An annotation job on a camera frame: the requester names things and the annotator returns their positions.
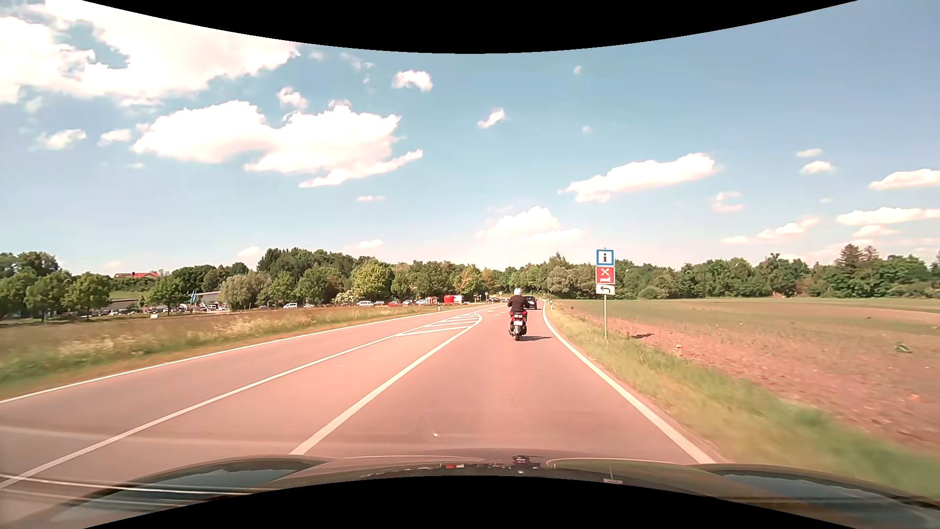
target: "building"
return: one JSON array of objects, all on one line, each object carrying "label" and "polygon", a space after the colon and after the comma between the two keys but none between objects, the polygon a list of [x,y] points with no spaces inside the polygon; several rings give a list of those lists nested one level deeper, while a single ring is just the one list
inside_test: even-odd
[{"label": "building", "polygon": [[159,279],[159,278],[160,278],[160,272],[153,272],[153,271],[150,271],[150,272],[120,273],[120,274],[115,274],[115,277],[116,277],[116,278],[134,278],[134,279],[139,279],[139,278],[154,278],[154,279]]}]

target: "scooter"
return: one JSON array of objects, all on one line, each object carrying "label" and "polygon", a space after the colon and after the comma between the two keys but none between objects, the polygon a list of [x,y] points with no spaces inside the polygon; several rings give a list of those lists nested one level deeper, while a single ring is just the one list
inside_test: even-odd
[{"label": "scooter", "polygon": [[510,327],[509,334],[512,335],[512,339],[516,342],[518,342],[527,332],[525,325],[525,316],[527,314],[528,312],[525,311],[521,313],[510,313],[509,317],[512,318],[510,320],[512,325]]}]

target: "car hood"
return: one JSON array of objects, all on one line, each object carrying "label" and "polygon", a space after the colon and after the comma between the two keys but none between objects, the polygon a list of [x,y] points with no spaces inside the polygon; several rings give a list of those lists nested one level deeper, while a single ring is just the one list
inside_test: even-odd
[{"label": "car hood", "polygon": [[[11,527],[88,527],[252,492],[427,475],[595,481],[710,496],[850,527],[940,527],[940,503],[934,499],[828,473],[770,465],[679,465],[519,448],[356,457],[239,457],[168,470],[116,486],[101,484],[100,489],[85,495],[75,491],[87,491],[93,484],[55,482],[59,497],[74,499]],[[25,488],[38,492],[37,488],[51,486],[37,482]]]}]

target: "grass verge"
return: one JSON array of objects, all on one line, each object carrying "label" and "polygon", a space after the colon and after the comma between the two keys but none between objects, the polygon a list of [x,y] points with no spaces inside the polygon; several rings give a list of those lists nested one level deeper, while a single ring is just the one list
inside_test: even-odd
[{"label": "grass verge", "polygon": [[649,347],[560,307],[552,324],[611,373],[739,462],[834,473],[940,497],[940,458],[852,430],[747,380]]},{"label": "grass verge", "polygon": [[[447,306],[441,311],[459,308]],[[225,348],[436,312],[434,307],[337,307],[3,329],[0,398]]]}]

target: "road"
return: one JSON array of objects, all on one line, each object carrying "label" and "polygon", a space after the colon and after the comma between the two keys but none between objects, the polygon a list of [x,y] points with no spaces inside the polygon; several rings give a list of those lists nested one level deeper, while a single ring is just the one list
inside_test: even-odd
[{"label": "road", "polygon": [[2,522],[39,480],[116,483],[224,457],[461,448],[710,462],[529,312],[475,305],[250,346],[0,402]]}]

